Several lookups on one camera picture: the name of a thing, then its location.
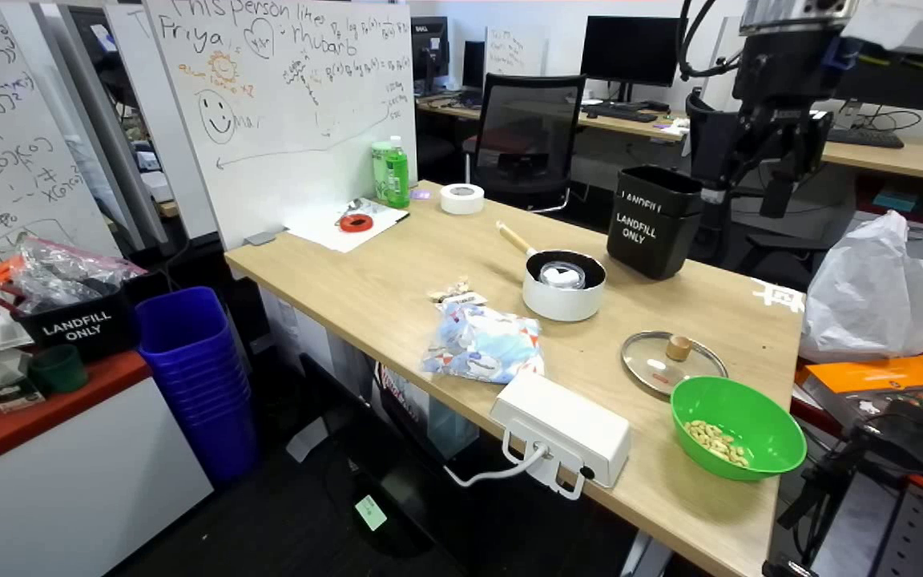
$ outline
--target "white power strip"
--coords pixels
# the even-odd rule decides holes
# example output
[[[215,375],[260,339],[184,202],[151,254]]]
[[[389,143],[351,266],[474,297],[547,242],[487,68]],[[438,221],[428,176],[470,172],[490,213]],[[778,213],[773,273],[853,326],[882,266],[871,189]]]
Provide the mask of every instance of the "white power strip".
[[[629,421],[543,375],[523,372],[512,377],[498,394],[490,417],[507,431],[507,438],[516,436],[526,444],[545,450],[545,463],[529,468],[529,474],[566,496],[577,496],[585,481],[566,490],[557,485],[557,464],[604,488],[615,488],[629,463]]]

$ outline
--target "food item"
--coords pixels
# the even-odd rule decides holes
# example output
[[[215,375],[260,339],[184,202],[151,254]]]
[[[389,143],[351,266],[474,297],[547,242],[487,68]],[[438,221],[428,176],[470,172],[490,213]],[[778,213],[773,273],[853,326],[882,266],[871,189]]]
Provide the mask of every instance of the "food item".
[[[719,456],[720,463],[730,463],[738,468],[750,468],[750,456],[745,444],[738,444],[738,438],[726,431],[719,431],[716,424],[708,421],[688,421],[685,424],[688,436],[708,450],[711,456]]]

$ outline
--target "white plastic bag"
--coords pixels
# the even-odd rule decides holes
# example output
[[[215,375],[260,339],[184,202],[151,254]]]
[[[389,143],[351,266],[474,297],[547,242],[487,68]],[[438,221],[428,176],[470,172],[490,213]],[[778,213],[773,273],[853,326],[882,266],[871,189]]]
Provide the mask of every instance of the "white plastic bag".
[[[809,287],[803,356],[880,359],[923,354],[923,260],[908,254],[908,218],[889,213],[823,256]]]

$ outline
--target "green bottle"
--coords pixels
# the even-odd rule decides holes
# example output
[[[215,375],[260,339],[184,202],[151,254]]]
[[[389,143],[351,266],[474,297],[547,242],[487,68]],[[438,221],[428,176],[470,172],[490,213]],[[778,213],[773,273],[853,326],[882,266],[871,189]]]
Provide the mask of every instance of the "green bottle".
[[[411,204],[406,153],[401,139],[372,143],[376,198],[391,207]]]

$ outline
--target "green bowl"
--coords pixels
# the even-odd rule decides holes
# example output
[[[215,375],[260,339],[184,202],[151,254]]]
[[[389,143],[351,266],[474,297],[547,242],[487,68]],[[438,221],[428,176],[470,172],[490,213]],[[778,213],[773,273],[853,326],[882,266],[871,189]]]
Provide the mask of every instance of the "green bowl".
[[[794,471],[809,457],[809,442],[794,417],[742,380],[685,377],[676,383],[671,406],[685,456],[719,479],[777,479]],[[704,421],[727,434],[747,452],[747,464],[708,452],[695,436],[688,436],[685,427],[694,421]]]

